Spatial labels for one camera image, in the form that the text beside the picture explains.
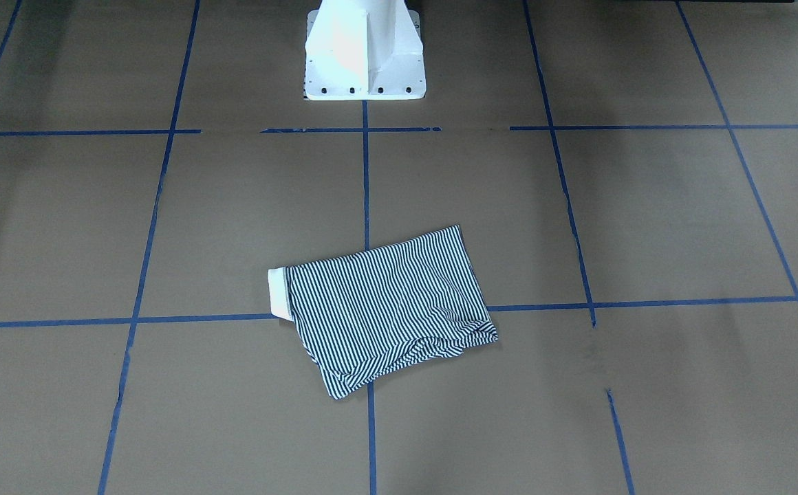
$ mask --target folded shirt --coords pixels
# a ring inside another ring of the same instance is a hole
[[[268,280],[271,312],[295,322],[335,399],[403,367],[497,341],[458,225],[272,269]]]

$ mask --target black and white striped fabric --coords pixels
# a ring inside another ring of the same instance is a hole
[[[375,378],[497,340],[458,225],[286,267],[292,320],[341,399]]]

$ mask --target striped shirt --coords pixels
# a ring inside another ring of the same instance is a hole
[[[458,225],[283,273],[301,342],[335,399],[497,340]]]

